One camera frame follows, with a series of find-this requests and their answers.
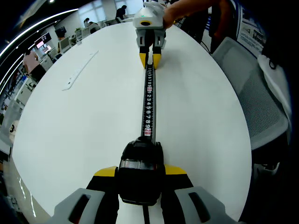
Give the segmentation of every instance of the white table surface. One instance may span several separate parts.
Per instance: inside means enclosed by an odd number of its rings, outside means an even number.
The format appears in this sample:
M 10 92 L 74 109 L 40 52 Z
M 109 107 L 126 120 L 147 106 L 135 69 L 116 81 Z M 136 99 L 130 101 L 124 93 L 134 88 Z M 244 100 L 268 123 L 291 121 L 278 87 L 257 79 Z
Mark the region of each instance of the white table surface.
M 246 120 L 226 76 L 192 38 L 173 26 L 156 71 L 157 133 L 165 164 L 222 201 L 237 220 L 246 202 L 251 149 Z M 99 50 L 73 86 L 83 58 Z M 41 79 L 16 133 L 13 159 L 33 197 L 52 216 L 101 168 L 118 166 L 140 135 L 144 69 L 131 22 L 109 26 L 67 51 Z M 149 208 L 163 223 L 160 204 Z M 120 200 L 117 223 L 143 223 L 142 207 Z

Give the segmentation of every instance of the chair backrest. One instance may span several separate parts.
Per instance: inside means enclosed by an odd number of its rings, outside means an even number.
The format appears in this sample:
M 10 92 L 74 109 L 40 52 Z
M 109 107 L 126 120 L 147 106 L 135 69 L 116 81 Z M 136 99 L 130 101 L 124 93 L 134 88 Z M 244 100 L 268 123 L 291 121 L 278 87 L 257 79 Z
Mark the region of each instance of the chair backrest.
M 121 20 L 120 17 L 116 17 L 115 19 L 116 19 L 119 23 L 123 23 L 123 21 Z
M 229 37 L 224 39 L 212 57 L 239 98 L 251 149 L 259 148 L 285 133 L 288 120 L 281 104 L 269 90 L 257 59 Z

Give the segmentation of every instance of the black clothing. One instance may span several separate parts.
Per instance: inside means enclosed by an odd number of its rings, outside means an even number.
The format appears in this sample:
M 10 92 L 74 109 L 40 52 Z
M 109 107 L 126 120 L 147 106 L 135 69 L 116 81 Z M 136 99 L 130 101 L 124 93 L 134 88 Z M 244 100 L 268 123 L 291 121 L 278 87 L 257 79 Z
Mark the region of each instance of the black clothing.
M 126 10 L 124 8 L 119 8 L 117 11 L 116 11 L 116 16 L 115 18 L 117 17 L 120 17 L 121 20 L 123 20 L 123 15 L 126 14 Z

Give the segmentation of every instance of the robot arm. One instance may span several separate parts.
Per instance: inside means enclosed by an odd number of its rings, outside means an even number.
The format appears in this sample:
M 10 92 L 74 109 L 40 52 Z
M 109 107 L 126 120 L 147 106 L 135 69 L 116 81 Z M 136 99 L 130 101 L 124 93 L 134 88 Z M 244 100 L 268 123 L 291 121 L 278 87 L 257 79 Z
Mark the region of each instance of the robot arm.
M 143 67 L 146 68 L 150 46 L 153 44 L 153 65 L 154 69 L 157 69 L 161 59 L 161 49 L 166 43 L 166 30 L 163 28 L 164 11 L 162 5 L 155 1 L 145 2 L 144 6 L 133 18 L 139 56 Z

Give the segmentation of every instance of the ceiling light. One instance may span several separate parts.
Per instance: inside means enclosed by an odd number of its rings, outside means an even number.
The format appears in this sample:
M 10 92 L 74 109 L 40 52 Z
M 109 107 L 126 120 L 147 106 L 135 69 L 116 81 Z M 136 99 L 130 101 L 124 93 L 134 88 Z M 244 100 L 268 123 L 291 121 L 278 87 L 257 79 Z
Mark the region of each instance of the ceiling light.
M 28 48 L 28 50 L 30 50 L 33 46 L 35 45 L 35 43 L 34 44 L 32 44 L 29 48 Z
M 25 31 L 23 31 L 22 33 L 20 33 L 16 38 L 14 38 L 4 49 L 3 49 L 3 51 L 1 51 L 1 53 L 0 53 L 0 57 L 5 53 L 5 51 L 7 51 L 7 49 L 8 48 L 10 48 L 10 46 L 11 45 L 13 45 L 13 43 L 14 42 L 16 42 L 18 39 L 20 39 L 25 33 L 27 33 L 28 31 L 30 31 L 30 30 L 32 30 L 34 27 L 36 27 L 36 26 L 38 26 L 38 25 L 40 25 L 41 23 L 43 23 L 43 22 L 45 22 L 45 21 L 47 21 L 47 20 L 50 20 L 50 19 L 52 19 L 52 18 L 54 18 L 54 17 L 56 17 L 56 16 L 59 16 L 59 15 L 63 15 L 63 14 L 65 14 L 65 13 L 70 13 L 70 12 L 74 12 L 74 11 L 77 11 L 78 10 L 78 8 L 76 8 L 76 9 L 72 9 L 72 10 L 68 10 L 68 11 L 65 11 L 65 12 L 62 12 L 62 13 L 58 13 L 58 14 L 56 14 L 56 15 L 53 15 L 53 16 L 50 16 L 50 17 L 48 17 L 48 18 L 46 18 L 46 19 L 43 19 L 42 21 L 39 21 L 38 23 L 36 23 L 36 24 L 34 24 L 33 26 L 31 26 L 31 27 L 29 27 L 28 29 L 26 29 Z

